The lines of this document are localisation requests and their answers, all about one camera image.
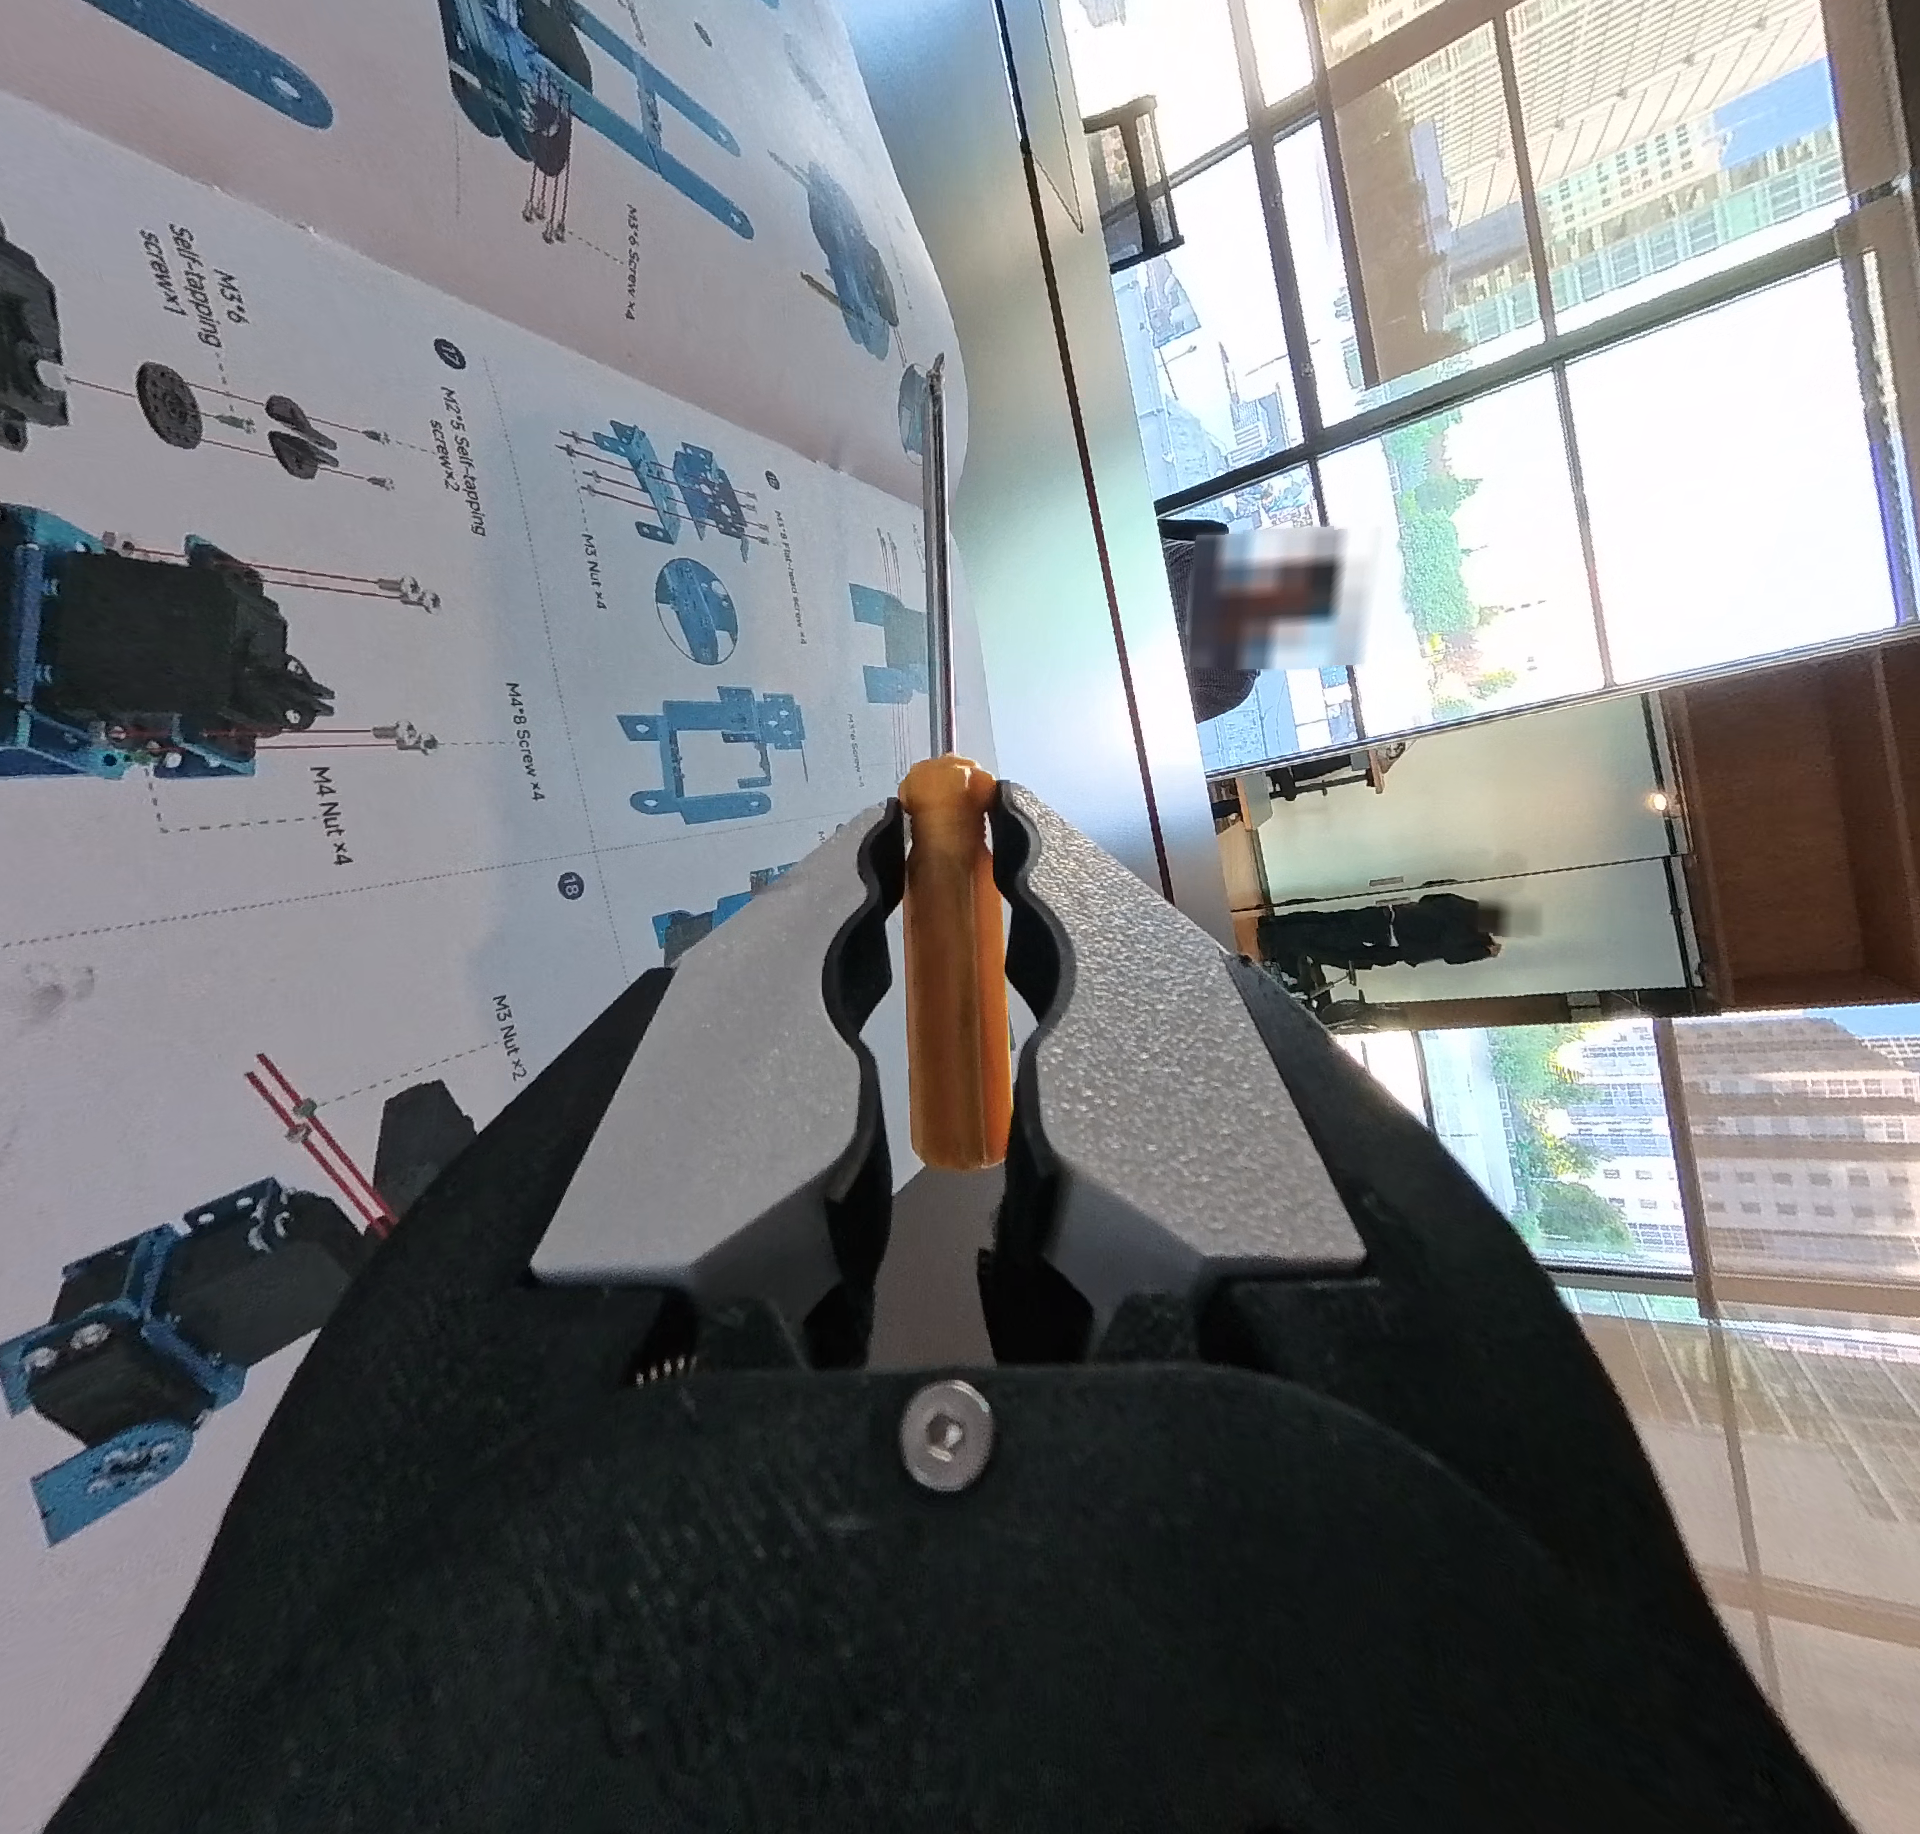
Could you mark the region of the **orange handled screwdriver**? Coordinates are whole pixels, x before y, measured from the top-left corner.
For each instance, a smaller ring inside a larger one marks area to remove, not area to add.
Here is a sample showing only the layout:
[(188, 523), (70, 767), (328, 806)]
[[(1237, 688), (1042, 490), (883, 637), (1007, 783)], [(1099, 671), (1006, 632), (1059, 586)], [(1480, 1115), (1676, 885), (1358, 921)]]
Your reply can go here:
[(930, 755), (898, 791), (909, 1143), (930, 1170), (981, 1172), (1010, 1141), (1012, 1040), (989, 841), (998, 785), (956, 744), (944, 358), (923, 374), (921, 476)]

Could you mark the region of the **large black framed window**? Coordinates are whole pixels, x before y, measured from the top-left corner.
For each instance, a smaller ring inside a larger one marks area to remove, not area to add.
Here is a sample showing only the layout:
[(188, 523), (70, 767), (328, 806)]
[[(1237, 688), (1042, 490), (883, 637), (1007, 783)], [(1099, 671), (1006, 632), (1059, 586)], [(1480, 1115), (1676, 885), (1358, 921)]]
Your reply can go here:
[(1058, 0), (1162, 521), (1376, 556), (1211, 773), (1915, 623), (1905, 0)]

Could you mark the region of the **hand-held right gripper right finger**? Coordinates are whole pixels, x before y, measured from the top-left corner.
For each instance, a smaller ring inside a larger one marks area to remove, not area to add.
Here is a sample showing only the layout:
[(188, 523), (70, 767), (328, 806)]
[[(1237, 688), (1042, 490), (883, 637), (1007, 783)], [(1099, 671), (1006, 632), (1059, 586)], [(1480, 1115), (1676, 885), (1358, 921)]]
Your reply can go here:
[(1134, 1302), (1195, 1315), (1232, 1284), (1363, 1270), (1236, 958), (1019, 785), (998, 785), (989, 838), (1031, 1020), (989, 1241), (995, 1363), (1081, 1363)]

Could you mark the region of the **printed assembly instruction sheet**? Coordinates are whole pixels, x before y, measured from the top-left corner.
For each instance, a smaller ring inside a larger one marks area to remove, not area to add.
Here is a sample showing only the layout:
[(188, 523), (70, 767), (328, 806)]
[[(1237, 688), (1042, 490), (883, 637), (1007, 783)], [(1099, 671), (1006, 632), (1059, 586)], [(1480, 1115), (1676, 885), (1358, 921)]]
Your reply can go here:
[(834, 0), (2, 0), (4, 1506), (888, 796), (948, 303)]

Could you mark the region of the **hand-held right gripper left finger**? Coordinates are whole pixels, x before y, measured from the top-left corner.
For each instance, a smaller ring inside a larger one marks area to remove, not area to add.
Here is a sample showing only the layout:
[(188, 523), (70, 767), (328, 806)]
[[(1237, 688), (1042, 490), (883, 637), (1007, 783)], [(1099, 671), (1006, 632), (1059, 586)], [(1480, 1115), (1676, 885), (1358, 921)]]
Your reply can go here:
[(532, 1256), (547, 1287), (763, 1302), (808, 1360), (868, 1358), (894, 1167), (861, 1034), (894, 984), (894, 798), (671, 968)]

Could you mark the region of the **window with roller blinds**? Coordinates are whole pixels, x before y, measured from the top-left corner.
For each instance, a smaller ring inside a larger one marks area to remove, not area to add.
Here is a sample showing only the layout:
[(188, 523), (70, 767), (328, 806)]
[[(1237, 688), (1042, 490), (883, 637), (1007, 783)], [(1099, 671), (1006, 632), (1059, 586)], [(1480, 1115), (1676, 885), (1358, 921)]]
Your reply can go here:
[(1678, 1112), (1673, 1023), (1417, 1038), (1433, 1135), (1550, 1263), (1749, 1277), (1715, 1270), (1707, 1246)]

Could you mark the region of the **wooden wall cabinet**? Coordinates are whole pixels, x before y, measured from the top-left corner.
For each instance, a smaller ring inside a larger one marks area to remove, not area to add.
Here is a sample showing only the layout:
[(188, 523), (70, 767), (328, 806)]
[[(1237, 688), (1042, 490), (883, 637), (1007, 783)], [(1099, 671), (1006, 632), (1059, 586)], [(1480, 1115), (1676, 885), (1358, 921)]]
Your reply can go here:
[(1917, 999), (1917, 643), (1658, 695), (1721, 1010)]

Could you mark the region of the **beige roller blind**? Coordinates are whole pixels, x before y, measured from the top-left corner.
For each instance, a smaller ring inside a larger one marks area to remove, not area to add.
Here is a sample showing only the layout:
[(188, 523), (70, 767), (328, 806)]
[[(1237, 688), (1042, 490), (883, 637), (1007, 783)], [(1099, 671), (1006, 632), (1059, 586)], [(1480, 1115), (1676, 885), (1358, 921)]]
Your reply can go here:
[(1671, 1024), (1715, 1270), (1915, 1284), (1915, 1004)]

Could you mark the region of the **dark grey desk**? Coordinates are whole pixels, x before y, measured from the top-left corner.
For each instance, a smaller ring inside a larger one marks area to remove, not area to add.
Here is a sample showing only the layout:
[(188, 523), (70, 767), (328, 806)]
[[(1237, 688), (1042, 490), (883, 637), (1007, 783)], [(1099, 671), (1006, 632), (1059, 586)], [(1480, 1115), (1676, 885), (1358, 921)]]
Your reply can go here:
[(1058, 0), (835, 0), (954, 319), (993, 763), (1234, 936)]

